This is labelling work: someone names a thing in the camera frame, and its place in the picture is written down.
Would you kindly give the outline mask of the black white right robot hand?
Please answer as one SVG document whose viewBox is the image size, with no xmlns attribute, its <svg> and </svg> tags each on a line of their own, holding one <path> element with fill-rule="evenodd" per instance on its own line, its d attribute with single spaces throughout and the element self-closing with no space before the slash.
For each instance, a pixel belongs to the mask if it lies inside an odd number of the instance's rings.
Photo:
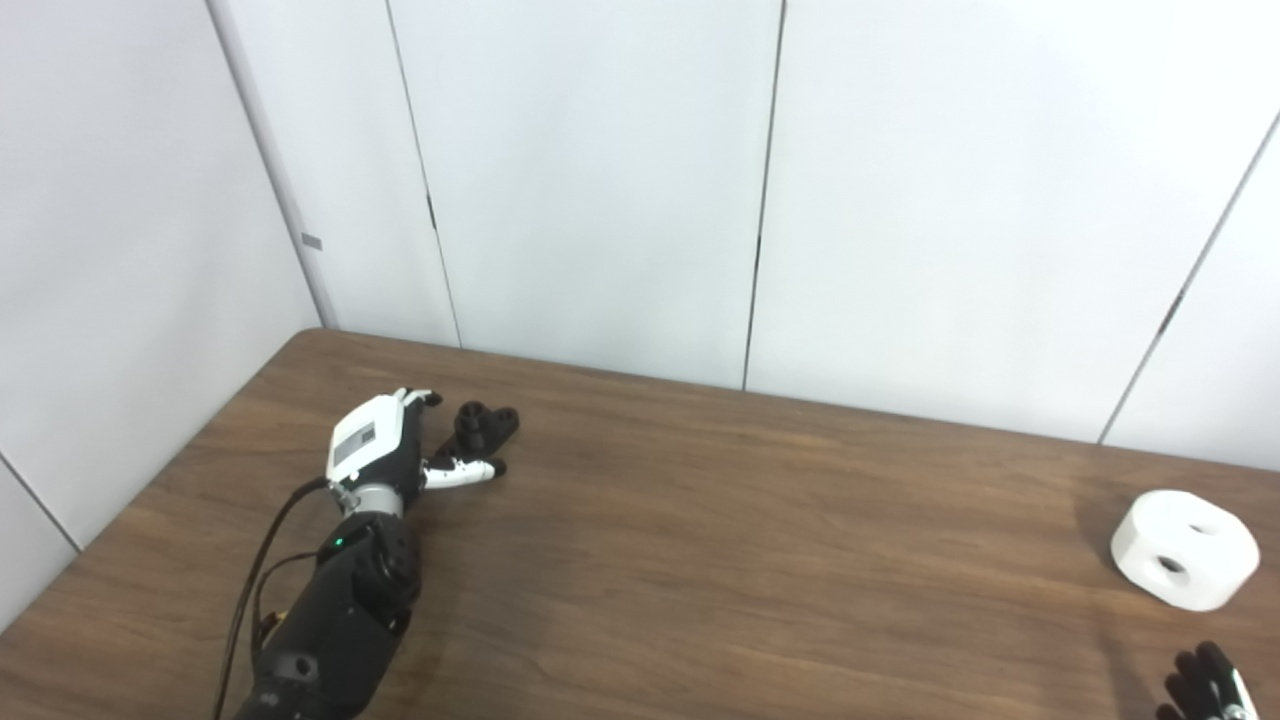
<svg viewBox="0 0 1280 720">
<path fill-rule="evenodd" d="M 1172 666 L 1156 719 L 1260 719 L 1240 670 L 1216 642 L 1179 652 Z"/>
</svg>

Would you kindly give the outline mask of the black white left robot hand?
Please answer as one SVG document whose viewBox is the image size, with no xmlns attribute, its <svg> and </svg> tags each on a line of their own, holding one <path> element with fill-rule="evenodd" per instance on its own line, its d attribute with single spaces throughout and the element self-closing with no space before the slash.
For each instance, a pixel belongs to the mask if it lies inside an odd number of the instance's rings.
<svg viewBox="0 0 1280 720">
<path fill-rule="evenodd" d="M 372 509 L 372 497 L 392 495 L 411 503 L 424 491 L 451 489 L 503 477 L 494 459 L 431 456 L 421 451 L 422 415 L 442 404 L 431 389 L 398 388 L 376 395 L 335 425 L 324 478 L 349 509 Z"/>
</svg>

